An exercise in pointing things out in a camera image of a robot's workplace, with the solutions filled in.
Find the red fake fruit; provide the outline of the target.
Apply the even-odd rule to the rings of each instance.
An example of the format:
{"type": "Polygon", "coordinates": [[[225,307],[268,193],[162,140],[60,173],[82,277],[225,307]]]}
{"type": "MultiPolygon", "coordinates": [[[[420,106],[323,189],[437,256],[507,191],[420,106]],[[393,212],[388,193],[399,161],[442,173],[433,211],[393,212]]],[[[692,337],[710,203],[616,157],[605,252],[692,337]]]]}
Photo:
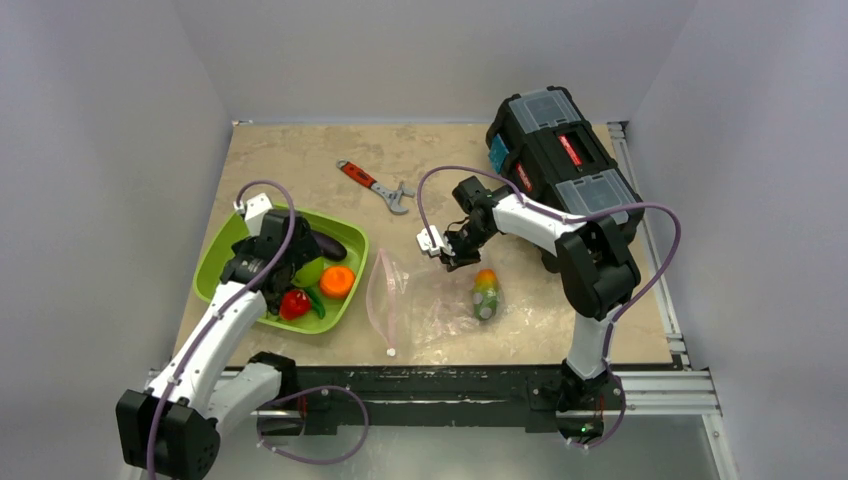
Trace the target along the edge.
{"type": "Polygon", "coordinates": [[[301,289],[292,289],[287,291],[280,301],[279,316],[284,320],[290,321],[297,319],[312,308],[312,301],[309,295],[301,289]]]}

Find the green orange fake mango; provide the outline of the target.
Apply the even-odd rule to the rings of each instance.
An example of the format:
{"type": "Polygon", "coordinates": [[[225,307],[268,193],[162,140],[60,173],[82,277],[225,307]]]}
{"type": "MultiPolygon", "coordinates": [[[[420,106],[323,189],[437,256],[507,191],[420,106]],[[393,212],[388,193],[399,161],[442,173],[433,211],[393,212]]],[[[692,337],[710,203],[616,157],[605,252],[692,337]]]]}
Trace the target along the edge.
{"type": "Polygon", "coordinates": [[[473,315],[477,320],[487,321],[498,313],[501,288],[492,269],[482,269],[476,274],[471,295],[473,315]]]}

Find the purple fake eggplant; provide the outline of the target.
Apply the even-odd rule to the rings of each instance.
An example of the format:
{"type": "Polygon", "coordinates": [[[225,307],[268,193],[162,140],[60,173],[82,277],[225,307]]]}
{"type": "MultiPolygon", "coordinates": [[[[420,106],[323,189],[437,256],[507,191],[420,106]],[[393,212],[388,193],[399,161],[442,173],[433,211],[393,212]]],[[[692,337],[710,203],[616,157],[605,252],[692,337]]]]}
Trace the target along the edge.
{"type": "Polygon", "coordinates": [[[348,252],[341,242],[330,235],[315,230],[311,232],[311,235],[324,258],[333,262],[341,262],[346,259],[348,252]]]}

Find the green fake chili pepper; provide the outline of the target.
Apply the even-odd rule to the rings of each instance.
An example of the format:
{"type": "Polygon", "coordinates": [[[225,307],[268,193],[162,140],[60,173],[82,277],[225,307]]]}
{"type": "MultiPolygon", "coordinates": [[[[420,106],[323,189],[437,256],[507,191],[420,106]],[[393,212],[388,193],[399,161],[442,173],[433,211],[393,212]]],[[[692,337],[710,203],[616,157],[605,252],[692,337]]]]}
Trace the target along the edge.
{"type": "Polygon", "coordinates": [[[319,319],[324,319],[326,316],[326,308],[319,293],[313,287],[306,287],[303,291],[310,300],[311,311],[314,312],[319,319]]]}

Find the clear zip top bag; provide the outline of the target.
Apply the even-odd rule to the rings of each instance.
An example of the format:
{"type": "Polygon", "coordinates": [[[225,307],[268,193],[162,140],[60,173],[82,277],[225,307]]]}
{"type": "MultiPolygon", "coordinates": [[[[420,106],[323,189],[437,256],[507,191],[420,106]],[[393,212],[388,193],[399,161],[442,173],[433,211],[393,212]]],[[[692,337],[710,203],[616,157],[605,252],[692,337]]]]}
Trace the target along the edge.
{"type": "Polygon", "coordinates": [[[497,319],[505,308],[498,276],[498,313],[487,321],[473,315],[471,290],[482,269],[492,268],[483,262],[449,273],[428,262],[406,265],[380,248],[367,281],[365,308],[372,328],[385,343],[387,357],[410,357],[426,345],[474,331],[497,319]]]}

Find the orange fake tangerine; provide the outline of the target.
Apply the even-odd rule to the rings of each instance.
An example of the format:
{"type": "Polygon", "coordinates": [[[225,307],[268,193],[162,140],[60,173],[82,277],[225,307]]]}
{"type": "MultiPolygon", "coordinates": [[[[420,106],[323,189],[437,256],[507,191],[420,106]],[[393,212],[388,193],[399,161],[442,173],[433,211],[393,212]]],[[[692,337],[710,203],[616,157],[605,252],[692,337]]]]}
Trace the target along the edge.
{"type": "Polygon", "coordinates": [[[354,271],[342,265],[327,267],[319,279],[319,290],[327,298],[345,299],[356,283],[354,271]]]}

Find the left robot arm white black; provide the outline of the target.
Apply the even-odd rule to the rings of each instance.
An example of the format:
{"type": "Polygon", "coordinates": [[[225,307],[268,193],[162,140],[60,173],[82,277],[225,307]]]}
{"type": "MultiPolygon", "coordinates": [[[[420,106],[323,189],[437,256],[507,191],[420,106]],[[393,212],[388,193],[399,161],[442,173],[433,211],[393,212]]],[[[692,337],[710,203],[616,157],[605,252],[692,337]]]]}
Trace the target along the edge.
{"type": "Polygon", "coordinates": [[[309,221],[286,208],[251,206],[247,234],[231,246],[207,310],[178,353],[147,387],[126,390],[116,405],[126,464],[151,475],[202,479],[223,437],[262,404],[284,409],[297,399],[293,360],[260,353],[223,388],[220,375],[243,336],[277,310],[297,270],[320,258],[309,221]]]}

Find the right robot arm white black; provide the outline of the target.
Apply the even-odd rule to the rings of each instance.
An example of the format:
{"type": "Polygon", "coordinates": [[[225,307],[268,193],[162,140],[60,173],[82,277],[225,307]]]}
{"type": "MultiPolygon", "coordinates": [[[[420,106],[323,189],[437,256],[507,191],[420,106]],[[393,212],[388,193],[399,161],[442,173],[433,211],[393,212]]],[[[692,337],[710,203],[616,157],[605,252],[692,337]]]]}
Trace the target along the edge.
{"type": "Polygon", "coordinates": [[[576,312],[561,392],[573,406],[588,405],[599,396],[598,377],[608,367],[612,314],[631,300],[641,282],[615,220],[580,220],[508,186],[489,190],[475,176],[460,182],[452,196],[467,221],[455,231],[425,229],[423,234],[433,234],[436,245],[423,250],[438,257],[449,272],[480,262],[480,250],[497,234],[519,237],[545,251],[576,312]]]}

